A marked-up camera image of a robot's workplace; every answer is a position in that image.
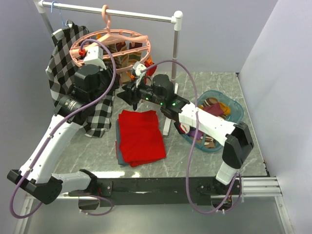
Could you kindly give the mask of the navy patterned sock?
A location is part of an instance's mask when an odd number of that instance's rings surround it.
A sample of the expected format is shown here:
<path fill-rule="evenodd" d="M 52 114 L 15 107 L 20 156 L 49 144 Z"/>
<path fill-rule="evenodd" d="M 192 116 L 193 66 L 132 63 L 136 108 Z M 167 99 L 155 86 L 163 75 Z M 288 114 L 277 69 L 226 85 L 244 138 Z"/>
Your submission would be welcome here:
<path fill-rule="evenodd" d="M 138 104 L 138 101 L 136 99 L 134 99 L 133 104 L 132 104 L 132 107 L 133 107 L 134 111 L 137 110 L 137 104 Z"/>

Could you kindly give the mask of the pink round sock hanger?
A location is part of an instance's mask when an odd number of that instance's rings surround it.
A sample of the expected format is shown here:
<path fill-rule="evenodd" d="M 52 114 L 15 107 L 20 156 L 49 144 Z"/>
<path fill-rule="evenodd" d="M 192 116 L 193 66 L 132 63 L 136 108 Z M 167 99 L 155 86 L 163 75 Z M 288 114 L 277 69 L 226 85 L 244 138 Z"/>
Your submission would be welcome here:
<path fill-rule="evenodd" d="M 106 24 L 104 30 L 89 33 L 78 40 L 76 40 L 70 48 L 70 56 L 75 65 L 79 67 L 83 62 L 83 57 L 78 54 L 79 49 L 81 49 L 82 42 L 86 39 L 96 39 L 100 43 L 104 44 L 108 50 L 113 55 L 114 61 L 116 63 L 117 72 L 120 74 L 124 71 L 129 71 L 134 64 L 128 67 L 121 68 L 121 56 L 129 55 L 133 52 L 141 52 L 141 62 L 144 65 L 152 65 L 151 57 L 151 43 L 147 35 L 141 35 L 140 33 L 124 30 L 124 29 L 111 29 L 111 17 L 106 13 L 108 6 L 104 5 L 102 7 L 102 19 Z M 129 50 L 130 42 L 142 43 L 142 47 Z M 95 42 L 87 42 L 83 48 L 88 51 L 92 47 L 97 46 Z"/>

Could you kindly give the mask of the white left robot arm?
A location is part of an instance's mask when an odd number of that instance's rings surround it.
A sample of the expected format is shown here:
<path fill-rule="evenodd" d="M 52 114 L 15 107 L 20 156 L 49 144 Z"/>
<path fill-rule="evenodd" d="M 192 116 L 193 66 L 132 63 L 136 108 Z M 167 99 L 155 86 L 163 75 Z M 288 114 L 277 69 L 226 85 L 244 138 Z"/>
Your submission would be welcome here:
<path fill-rule="evenodd" d="M 82 191 L 94 195 L 98 178 L 90 171 L 55 174 L 53 170 L 68 142 L 82 128 L 96 105 L 119 87 L 115 66 L 87 64 L 79 67 L 74 83 L 63 96 L 52 116 L 48 130 L 30 158 L 7 178 L 43 204 L 52 203 L 59 194 Z"/>

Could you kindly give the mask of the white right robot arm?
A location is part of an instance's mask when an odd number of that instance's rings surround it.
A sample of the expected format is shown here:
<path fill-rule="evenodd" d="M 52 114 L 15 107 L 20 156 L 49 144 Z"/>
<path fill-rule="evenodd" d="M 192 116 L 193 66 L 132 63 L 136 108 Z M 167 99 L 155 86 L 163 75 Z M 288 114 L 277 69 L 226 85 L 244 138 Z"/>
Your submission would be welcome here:
<path fill-rule="evenodd" d="M 164 116 L 197 127 L 220 143 L 223 146 L 223 162 L 216 174 L 214 190 L 224 195 L 231 189 L 230 181 L 254 147 L 246 123 L 226 121 L 199 109 L 194 103 L 175 94 L 174 85 L 167 75 L 156 75 L 150 86 L 137 78 L 122 89 L 117 96 L 133 108 L 137 107 L 140 100 L 158 104 Z"/>

